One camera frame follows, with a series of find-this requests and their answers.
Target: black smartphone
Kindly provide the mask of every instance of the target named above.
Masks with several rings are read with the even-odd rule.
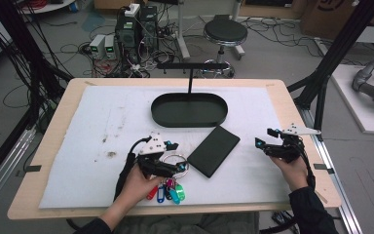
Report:
[[[217,126],[187,158],[189,164],[211,177],[239,143],[240,138]]]

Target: black sleeve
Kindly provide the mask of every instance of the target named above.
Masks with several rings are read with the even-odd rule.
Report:
[[[324,209],[313,188],[297,189],[290,193],[289,197],[301,234],[338,233],[332,216]]]
[[[93,221],[87,223],[74,234],[111,234],[111,230],[108,225],[100,218],[96,218]]]

